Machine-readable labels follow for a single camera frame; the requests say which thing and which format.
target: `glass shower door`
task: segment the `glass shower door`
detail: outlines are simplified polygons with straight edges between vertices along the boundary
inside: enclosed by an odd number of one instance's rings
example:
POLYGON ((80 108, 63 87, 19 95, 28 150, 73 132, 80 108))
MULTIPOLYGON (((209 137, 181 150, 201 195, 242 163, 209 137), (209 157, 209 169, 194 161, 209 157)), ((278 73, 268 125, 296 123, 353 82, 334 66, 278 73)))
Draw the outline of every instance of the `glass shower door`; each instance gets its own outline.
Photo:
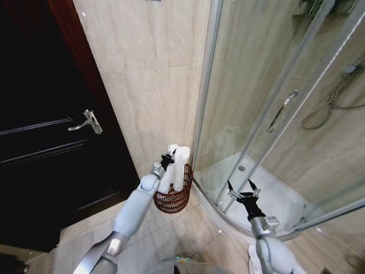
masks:
MULTIPOLYGON (((219 28, 194 177, 223 211, 223 189, 233 166, 268 106, 279 90, 284 90, 283 79, 313 39, 334 0, 313 9, 300 0, 218 2, 222 4, 219 28)), ((246 172, 249 166, 253 168, 253 162, 245 163, 246 172)), ((236 188, 240 184, 233 181, 236 188)))
MULTIPOLYGON (((278 218, 281 235, 364 204, 363 17, 364 4, 358 3, 350 16, 326 18, 230 177, 241 183, 240 191, 249 190, 247 178, 261 188, 258 204, 278 218)), ((218 203, 227 217, 250 228, 244 208, 225 191, 218 203)))

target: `wire basket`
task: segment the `wire basket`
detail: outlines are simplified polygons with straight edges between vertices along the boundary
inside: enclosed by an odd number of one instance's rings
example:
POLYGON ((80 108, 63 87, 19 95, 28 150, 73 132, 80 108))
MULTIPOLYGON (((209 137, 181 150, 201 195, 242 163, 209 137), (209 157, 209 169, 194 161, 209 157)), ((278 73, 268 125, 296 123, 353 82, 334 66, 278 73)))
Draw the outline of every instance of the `wire basket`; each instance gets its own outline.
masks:
POLYGON ((184 185, 181 191, 175 191, 170 185, 167 194, 157 191, 153 197, 156 207, 165 213, 176 213, 184 209, 189 201, 190 189, 193 181, 193 170, 188 164, 185 165, 184 185))

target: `door handle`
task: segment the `door handle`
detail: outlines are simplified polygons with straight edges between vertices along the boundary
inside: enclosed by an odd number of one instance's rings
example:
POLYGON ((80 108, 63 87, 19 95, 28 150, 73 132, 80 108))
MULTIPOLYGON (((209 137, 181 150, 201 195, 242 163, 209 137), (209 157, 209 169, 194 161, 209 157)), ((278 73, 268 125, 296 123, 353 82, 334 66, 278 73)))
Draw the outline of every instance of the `door handle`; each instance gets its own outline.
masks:
POLYGON ((270 125, 268 126, 268 128, 266 129, 267 132, 271 133, 274 131, 274 125, 276 120, 278 119, 278 117, 280 116, 281 112, 284 110, 284 108, 286 107, 286 105, 290 102, 290 100, 292 100, 293 98, 297 97, 298 95, 298 90, 294 90, 293 92, 291 92, 284 100, 284 102, 282 102, 278 112, 276 113, 274 119, 271 121, 270 125))
POLYGON ((101 134, 103 132, 102 127, 99 125, 98 120, 94 115, 92 110, 85 110, 84 115, 86 117, 86 121, 76 127, 69 127, 69 131, 79 130, 80 128, 86 126, 87 124, 91 125, 92 129, 96 134, 101 134))

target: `beige tiled floor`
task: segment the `beige tiled floor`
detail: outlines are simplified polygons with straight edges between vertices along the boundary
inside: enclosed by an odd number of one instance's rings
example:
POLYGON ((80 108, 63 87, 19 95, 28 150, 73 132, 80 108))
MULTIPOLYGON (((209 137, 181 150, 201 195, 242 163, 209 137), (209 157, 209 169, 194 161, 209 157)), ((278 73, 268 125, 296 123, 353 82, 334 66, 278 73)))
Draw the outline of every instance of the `beige tiled floor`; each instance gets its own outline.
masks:
MULTIPOLYGON (((102 222, 93 228, 90 225, 96 220, 84 220, 63 231, 58 248, 29 261, 29 274, 72 273, 93 243, 112 231, 120 206, 94 217, 102 222)), ((138 233, 115 262, 119 274, 145 274, 160 260, 180 255, 246 274, 249 240, 243 237, 238 241, 222 232, 192 194, 187 207, 176 214, 162 213, 152 204, 138 233)), ((320 274, 324 267, 333 274, 363 273, 356 269, 365 261, 323 227, 307 230, 288 246, 309 274, 320 274)))

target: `marble wall tile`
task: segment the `marble wall tile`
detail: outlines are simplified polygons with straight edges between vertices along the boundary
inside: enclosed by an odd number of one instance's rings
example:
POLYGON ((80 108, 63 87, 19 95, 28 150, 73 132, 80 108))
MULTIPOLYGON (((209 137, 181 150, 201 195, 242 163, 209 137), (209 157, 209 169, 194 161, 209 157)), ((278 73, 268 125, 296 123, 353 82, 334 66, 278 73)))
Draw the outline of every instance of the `marble wall tile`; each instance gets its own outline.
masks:
POLYGON ((129 152, 140 177, 169 144, 191 147, 201 66, 105 74, 129 152))
POLYGON ((202 64, 210 0, 74 0, 99 70, 202 64))

